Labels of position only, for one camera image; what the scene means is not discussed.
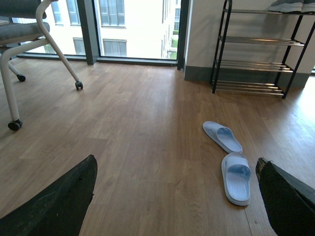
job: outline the baseboard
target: baseboard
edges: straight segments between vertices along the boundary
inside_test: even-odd
[[[209,67],[187,66],[185,67],[185,80],[188,81],[210,81],[212,69]],[[278,85],[287,86],[291,73],[282,73]],[[277,72],[248,71],[238,69],[221,68],[218,80],[251,83],[274,83]],[[304,88],[310,74],[296,73],[291,87]]]

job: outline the white slipper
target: white slipper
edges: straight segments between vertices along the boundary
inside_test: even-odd
[[[226,197],[235,205],[248,205],[251,202],[251,170],[246,157],[241,153],[230,153],[223,159],[221,167]]]
[[[239,152],[242,153],[243,148],[235,139],[232,131],[213,121],[206,121],[202,125],[206,134],[220,145],[227,153]]]

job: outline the glass window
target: glass window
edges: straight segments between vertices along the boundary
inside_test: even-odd
[[[103,39],[105,55],[110,57],[126,57],[127,48],[125,40]]]
[[[179,30],[179,22],[174,23],[174,30]]]
[[[179,18],[181,16],[181,10],[179,8],[175,9],[175,21],[179,21]]]
[[[66,1],[67,1],[71,25],[77,25],[77,26],[81,25],[77,1],[76,0],[66,0]]]
[[[44,45],[44,49],[45,49],[45,53],[56,54],[55,50],[53,49],[53,47],[50,44]]]
[[[76,55],[85,55],[84,42],[82,38],[73,38]]]
[[[62,25],[63,21],[62,21],[62,18],[61,18],[61,13],[60,13],[60,10],[59,10],[58,2],[57,1],[52,2],[51,3],[51,8],[53,10],[55,24],[56,25]]]
[[[171,10],[170,0],[163,0],[162,23],[167,19]]]
[[[124,26],[124,0],[100,0],[99,9],[102,26]]]

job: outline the shoe rack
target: shoe rack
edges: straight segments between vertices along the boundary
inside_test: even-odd
[[[223,5],[217,47],[214,57],[214,62],[211,71],[210,84],[212,86],[212,93],[217,90],[230,91],[230,92],[242,92],[251,94],[266,94],[281,96],[283,99],[287,96],[291,84],[296,75],[296,71],[300,65],[303,55],[306,51],[307,45],[312,37],[315,29],[315,21],[309,32],[309,35],[305,42],[300,42],[295,39],[299,26],[304,16],[308,15],[314,17],[314,14],[310,13],[285,13],[287,15],[298,15],[296,25],[294,27],[292,36],[290,39],[281,38],[257,38],[257,37],[231,37],[228,36],[228,25],[231,14],[275,14],[282,15],[281,12],[271,12],[263,10],[236,10],[232,9],[232,0],[225,0]],[[222,60],[224,46],[226,43],[239,43],[239,44],[263,44],[266,47],[268,45],[285,46],[286,52],[283,56],[282,62],[255,62],[255,61],[236,61],[236,60]],[[290,67],[286,64],[287,57],[289,55],[291,47],[302,47],[301,54],[295,67]],[[230,69],[242,69],[251,71],[269,71],[275,72],[276,78],[274,83],[262,84],[262,83],[245,83],[245,82],[232,82],[232,81],[220,81],[219,73],[221,68]],[[284,90],[278,86],[282,73],[290,73],[290,79]]]

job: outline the building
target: building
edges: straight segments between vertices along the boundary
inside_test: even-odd
[[[178,0],[98,0],[95,10],[101,56],[170,58],[173,30],[179,27]],[[77,1],[55,1],[46,14],[45,21],[61,51],[84,55]],[[50,45],[32,52],[55,53]]]

